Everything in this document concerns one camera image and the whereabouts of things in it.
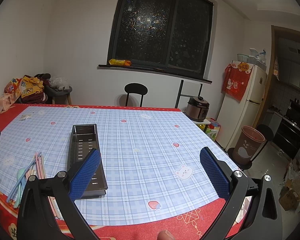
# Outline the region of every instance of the oven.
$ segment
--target oven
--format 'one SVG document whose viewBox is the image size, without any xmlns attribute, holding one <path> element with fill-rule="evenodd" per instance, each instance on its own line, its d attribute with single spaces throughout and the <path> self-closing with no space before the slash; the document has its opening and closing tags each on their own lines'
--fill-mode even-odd
<svg viewBox="0 0 300 240">
<path fill-rule="evenodd" d="M 300 128 L 283 117 L 273 142 L 293 159 L 300 148 Z"/>
</svg>

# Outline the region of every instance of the pressure cooker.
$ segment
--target pressure cooker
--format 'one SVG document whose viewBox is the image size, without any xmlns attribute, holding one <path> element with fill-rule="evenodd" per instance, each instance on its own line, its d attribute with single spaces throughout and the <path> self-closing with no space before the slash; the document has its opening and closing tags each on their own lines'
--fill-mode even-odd
<svg viewBox="0 0 300 240">
<path fill-rule="evenodd" d="M 186 116 L 192 121 L 203 122 L 206 119 L 210 104 L 203 97 L 191 97 L 188 102 Z"/>
</svg>

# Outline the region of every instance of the trash can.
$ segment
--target trash can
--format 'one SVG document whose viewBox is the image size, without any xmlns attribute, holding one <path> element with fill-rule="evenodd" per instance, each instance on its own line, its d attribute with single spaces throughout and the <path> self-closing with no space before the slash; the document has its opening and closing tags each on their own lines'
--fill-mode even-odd
<svg viewBox="0 0 300 240">
<path fill-rule="evenodd" d="M 262 133 L 250 126 L 243 126 L 232 157 L 239 164 L 247 164 L 261 143 L 265 142 Z"/>
</svg>

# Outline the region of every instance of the tissue box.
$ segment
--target tissue box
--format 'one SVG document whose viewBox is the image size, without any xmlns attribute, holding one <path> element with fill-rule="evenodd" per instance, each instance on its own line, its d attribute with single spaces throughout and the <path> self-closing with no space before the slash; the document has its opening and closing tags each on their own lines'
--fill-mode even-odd
<svg viewBox="0 0 300 240">
<path fill-rule="evenodd" d="M 17 101 L 17 99 L 21 96 L 20 87 L 17 87 L 11 94 L 4 93 L 0 96 L 0 113 L 2 111 L 7 111 L 9 107 Z"/>
</svg>

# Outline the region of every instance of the stainless steel tray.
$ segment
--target stainless steel tray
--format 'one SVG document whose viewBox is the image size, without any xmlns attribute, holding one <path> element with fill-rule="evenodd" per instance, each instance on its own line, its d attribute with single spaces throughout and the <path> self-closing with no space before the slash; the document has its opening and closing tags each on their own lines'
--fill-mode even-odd
<svg viewBox="0 0 300 240">
<path fill-rule="evenodd" d="M 83 124 L 72 126 L 68 154 L 68 170 L 73 163 L 83 160 L 92 148 L 100 150 L 97 125 Z M 105 195 L 106 189 L 108 189 L 108 185 L 101 160 L 100 165 L 88 184 L 87 189 L 83 193 L 82 198 Z"/>
</svg>

